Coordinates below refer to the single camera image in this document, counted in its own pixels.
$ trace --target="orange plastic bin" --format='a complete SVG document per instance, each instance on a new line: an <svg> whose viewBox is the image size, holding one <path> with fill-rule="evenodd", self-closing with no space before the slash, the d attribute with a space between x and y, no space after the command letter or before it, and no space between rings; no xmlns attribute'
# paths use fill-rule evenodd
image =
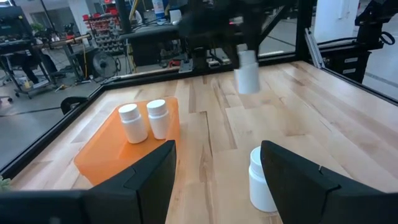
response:
<svg viewBox="0 0 398 224"><path fill-rule="evenodd" d="M144 118L148 138L139 144L129 143L119 117L119 106L76 156L74 162L80 173L96 186L137 162L167 140L175 140L178 147L180 140L178 101L174 97L164 100L171 119L166 140L155 139L146 108L150 101L142 101L135 104Z"/></svg>

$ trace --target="green plant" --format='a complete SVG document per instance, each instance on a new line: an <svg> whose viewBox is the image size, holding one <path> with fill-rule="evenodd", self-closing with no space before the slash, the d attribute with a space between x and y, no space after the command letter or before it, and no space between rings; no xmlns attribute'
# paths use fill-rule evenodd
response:
<svg viewBox="0 0 398 224"><path fill-rule="evenodd" d="M7 192L11 190L11 179L3 179L2 176L0 176L0 192Z"/></svg>
<svg viewBox="0 0 398 224"><path fill-rule="evenodd" d="M30 26L34 32L44 31L44 26L38 22L34 22Z"/></svg>

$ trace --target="wooden table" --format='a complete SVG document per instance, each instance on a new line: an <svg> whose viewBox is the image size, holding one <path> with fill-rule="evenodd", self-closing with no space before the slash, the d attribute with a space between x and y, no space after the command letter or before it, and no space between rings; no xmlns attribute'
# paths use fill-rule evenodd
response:
<svg viewBox="0 0 398 224"><path fill-rule="evenodd" d="M181 145L167 223L281 223L249 199L249 154L274 141L384 192L398 191L398 108L315 67L261 68L262 92L239 95L232 72L107 91L13 181L88 189L73 158L122 103L176 96Z"/></svg>

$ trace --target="gray floor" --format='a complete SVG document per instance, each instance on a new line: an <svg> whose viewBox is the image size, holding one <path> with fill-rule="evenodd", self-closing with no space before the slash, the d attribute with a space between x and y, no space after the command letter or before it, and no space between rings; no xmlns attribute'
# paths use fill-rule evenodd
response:
<svg viewBox="0 0 398 224"><path fill-rule="evenodd" d="M398 36L398 17L384 26L384 30ZM271 32L260 46L260 53L283 51L291 52L295 49L296 38L296 20L280 21L276 28ZM374 51L368 63L368 75L364 84L384 92L390 96L398 98L398 45L386 46L384 49ZM62 50L51 50L47 52L58 68L68 65L68 60ZM120 58L122 72L126 73L124 57ZM160 68L158 65L138 68L139 72L154 70ZM67 74L67 77L60 80L59 83L72 84L75 77L73 74ZM60 102L68 96L88 96L92 93L98 84L88 83L70 87L66 90L54 92L49 88L43 94L34 96L29 100L25 96L16 98L14 96L14 86L12 83L0 87L1 95L11 95L14 98L12 104L3 100L0 104L0 167L7 164L33 141L48 131L61 118L62 112L57 109Z"/></svg>

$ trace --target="wood plank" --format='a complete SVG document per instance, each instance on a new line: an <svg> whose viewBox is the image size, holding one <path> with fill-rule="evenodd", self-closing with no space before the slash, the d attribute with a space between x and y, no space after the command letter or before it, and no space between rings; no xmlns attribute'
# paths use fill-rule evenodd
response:
<svg viewBox="0 0 398 224"><path fill-rule="evenodd" d="M250 152L262 140L384 192L398 191L398 108L305 62L260 69L239 95L233 72L110 90L13 181L17 190L88 189L73 158L118 105L179 103L181 141L167 223L282 223L249 199Z"/></svg>

